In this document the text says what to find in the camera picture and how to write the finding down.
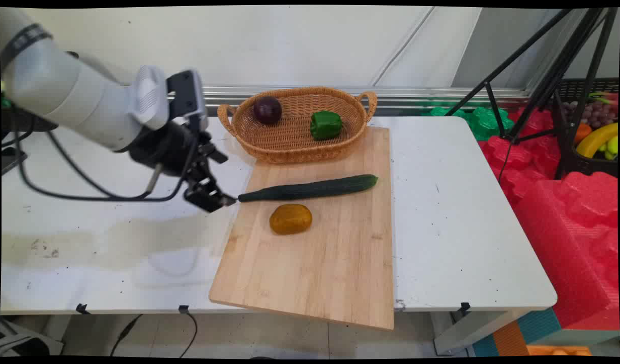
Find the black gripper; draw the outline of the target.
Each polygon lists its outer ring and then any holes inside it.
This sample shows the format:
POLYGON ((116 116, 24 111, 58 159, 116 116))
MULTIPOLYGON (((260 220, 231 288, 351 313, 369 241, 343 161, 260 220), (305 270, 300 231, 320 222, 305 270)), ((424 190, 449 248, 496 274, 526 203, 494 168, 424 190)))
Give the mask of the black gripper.
POLYGON ((228 160, 211 142, 211 134, 174 121, 155 131, 142 131, 129 148, 130 158, 148 168, 161 165, 162 173, 176 177, 186 172, 188 187, 183 197, 199 209, 211 213, 234 205, 237 199, 219 188, 208 164, 195 163, 200 154, 218 164, 228 160))

